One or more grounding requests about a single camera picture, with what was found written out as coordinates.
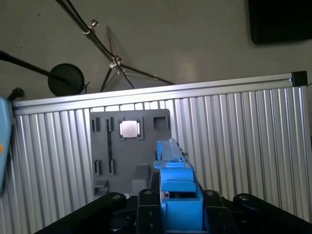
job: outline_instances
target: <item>blue plastic part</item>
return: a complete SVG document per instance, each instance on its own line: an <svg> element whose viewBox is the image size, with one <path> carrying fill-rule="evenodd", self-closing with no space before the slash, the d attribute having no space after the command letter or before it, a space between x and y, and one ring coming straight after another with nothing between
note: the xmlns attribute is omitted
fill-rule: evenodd
<svg viewBox="0 0 312 234"><path fill-rule="evenodd" d="M0 97L0 191L3 186L11 129L12 127L8 100Z"/></svg>
<svg viewBox="0 0 312 234"><path fill-rule="evenodd" d="M194 168L174 139L157 143L154 167L160 169L160 203L166 231L202 231L205 226L203 196ZM192 198L169 198L166 192L192 194Z"/></svg>

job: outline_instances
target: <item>black cable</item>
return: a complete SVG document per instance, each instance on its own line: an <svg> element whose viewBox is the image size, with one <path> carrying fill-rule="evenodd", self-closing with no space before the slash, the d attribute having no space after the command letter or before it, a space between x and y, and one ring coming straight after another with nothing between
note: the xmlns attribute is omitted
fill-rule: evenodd
<svg viewBox="0 0 312 234"><path fill-rule="evenodd" d="M80 21L80 23L83 24L83 26L88 27L88 26L86 25L86 23L83 21L83 19L81 18L81 16L79 15L79 13L77 12L77 10L75 9L75 7L73 6L73 4L70 2L70 0L66 0L66 2L68 3L69 7L70 7L71 10L73 11L74 15L76 15L78 21ZM129 81L129 79L128 79L127 76L126 76L126 73L123 71L123 69L122 69L122 68L120 67L120 65L118 64L118 61L117 61L116 56L115 56L113 53L111 53L111 52L102 44L102 42L98 39L98 37L95 35L95 33L94 33L91 29L89 29L89 34L91 34L91 35L94 37L94 39L97 41L97 43L98 43L101 47L103 47L104 50L105 50L110 56L112 56L112 57L114 58L114 61L115 61L115 63L116 63L116 66L117 66L118 69L123 73L125 79L128 81L128 83L129 83L129 84L131 85L131 87L134 89L135 87L133 86L133 84L131 83L131 81Z"/></svg>

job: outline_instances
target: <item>gray block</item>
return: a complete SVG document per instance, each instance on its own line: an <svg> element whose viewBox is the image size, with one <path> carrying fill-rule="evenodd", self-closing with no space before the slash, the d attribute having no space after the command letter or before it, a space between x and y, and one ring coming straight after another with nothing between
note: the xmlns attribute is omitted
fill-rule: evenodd
<svg viewBox="0 0 312 234"><path fill-rule="evenodd" d="M171 137L169 110L94 112L90 124L95 197L147 188L157 141Z"/></svg>

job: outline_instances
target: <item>white wall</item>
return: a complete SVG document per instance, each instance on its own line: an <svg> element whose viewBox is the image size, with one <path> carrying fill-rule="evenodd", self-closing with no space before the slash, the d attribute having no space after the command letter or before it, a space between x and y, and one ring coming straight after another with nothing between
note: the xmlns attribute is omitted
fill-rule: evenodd
<svg viewBox="0 0 312 234"><path fill-rule="evenodd" d="M97 35L106 44L106 26L110 26L117 52L125 63L176 83L300 70L312 74L312 41L275 46L252 44L244 0L72 3L86 21L95 18L101 23ZM47 70L63 62L75 64L86 81L91 81L89 92L100 89L107 60L53 0L2 0L0 29L0 49ZM53 97L43 76L23 68L0 62L0 77L2 96L19 86L25 90L26 99ZM136 87L162 85L130 78ZM128 87L119 78L110 90Z"/></svg>

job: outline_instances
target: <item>corrugated aluminum panel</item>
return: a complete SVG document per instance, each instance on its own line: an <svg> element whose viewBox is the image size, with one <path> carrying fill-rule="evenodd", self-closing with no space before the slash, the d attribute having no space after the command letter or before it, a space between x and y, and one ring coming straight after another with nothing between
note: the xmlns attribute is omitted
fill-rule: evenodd
<svg viewBox="0 0 312 234"><path fill-rule="evenodd" d="M88 105L81 109L75 100L46 103L53 112L44 103L17 103L0 233L33 233L93 200L89 113L119 110L169 109L172 136L189 153L204 188L226 198L251 193L311 221L306 88L280 87L230 93L230 86L218 95L183 87L182 98L178 91L173 99L159 92L153 101L132 103L98 97L79 100Z"/></svg>

